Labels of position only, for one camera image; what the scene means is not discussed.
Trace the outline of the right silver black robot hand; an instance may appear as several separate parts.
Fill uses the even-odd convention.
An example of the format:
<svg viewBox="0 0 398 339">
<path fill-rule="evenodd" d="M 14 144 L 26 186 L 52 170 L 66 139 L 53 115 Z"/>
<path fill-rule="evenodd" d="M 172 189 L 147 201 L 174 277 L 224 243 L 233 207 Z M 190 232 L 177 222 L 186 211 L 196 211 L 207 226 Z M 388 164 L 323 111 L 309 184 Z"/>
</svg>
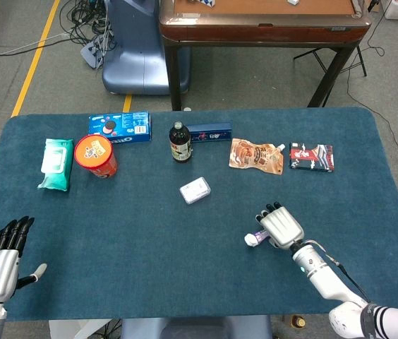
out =
<svg viewBox="0 0 398 339">
<path fill-rule="evenodd" d="M 304 238 L 302 226 L 279 202 L 267 204 L 266 209 L 256 215 L 256 220 L 267 232 L 269 243 L 278 249 L 290 249 Z"/>
</svg>

